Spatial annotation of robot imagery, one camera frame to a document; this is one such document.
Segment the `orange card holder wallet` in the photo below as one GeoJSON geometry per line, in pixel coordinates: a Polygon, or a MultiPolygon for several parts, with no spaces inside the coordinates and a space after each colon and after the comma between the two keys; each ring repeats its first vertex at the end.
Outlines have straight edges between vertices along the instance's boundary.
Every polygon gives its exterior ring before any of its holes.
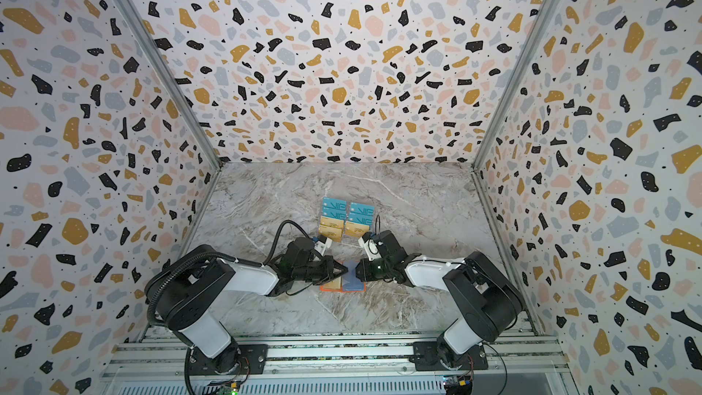
{"type": "Polygon", "coordinates": [[[359,261],[345,261],[343,265],[348,268],[348,272],[340,278],[334,279],[330,283],[319,287],[321,292],[327,293],[363,293],[366,284],[356,277],[356,267],[359,261]]]}

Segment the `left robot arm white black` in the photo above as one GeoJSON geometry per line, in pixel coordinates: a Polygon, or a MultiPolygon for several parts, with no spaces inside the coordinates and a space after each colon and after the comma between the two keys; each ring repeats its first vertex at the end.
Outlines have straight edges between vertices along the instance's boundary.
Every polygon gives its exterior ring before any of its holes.
{"type": "Polygon", "coordinates": [[[236,367],[241,349],[210,307],[221,294],[277,297],[290,294],[295,283],[326,285],[342,277],[348,268],[322,252],[331,243],[324,236],[303,236],[263,263],[200,245],[147,283],[148,323],[167,328],[210,369],[227,373],[236,367]]]}

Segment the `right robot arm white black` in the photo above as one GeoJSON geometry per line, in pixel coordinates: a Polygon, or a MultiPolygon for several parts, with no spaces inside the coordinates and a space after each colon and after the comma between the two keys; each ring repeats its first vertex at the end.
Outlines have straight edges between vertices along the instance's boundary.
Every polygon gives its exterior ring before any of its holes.
{"type": "Polygon", "coordinates": [[[455,260],[409,254],[389,230],[366,232],[358,244],[366,253],[355,270],[360,282],[444,291],[460,312],[436,340],[413,345],[411,361],[418,370],[468,370],[470,353],[497,340],[526,310],[517,287],[482,252],[455,260]]]}

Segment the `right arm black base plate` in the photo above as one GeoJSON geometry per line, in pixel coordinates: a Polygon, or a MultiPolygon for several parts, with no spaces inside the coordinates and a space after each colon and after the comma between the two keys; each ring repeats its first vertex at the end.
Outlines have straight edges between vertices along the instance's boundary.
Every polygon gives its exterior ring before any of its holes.
{"type": "Polygon", "coordinates": [[[449,347],[440,346],[436,340],[418,341],[412,344],[409,361],[416,371],[460,371],[487,370],[488,362],[483,346],[474,345],[463,354],[454,353],[449,347]]]}

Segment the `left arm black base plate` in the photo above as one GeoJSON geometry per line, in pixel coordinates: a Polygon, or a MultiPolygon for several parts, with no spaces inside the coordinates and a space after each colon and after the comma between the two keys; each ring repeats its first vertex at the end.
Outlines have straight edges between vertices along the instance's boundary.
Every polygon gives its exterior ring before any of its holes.
{"type": "Polygon", "coordinates": [[[242,376],[261,375],[263,373],[268,346],[241,345],[234,342],[215,358],[209,358],[198,347],[188,349],[186,369],[190,376],[242,376]]]}

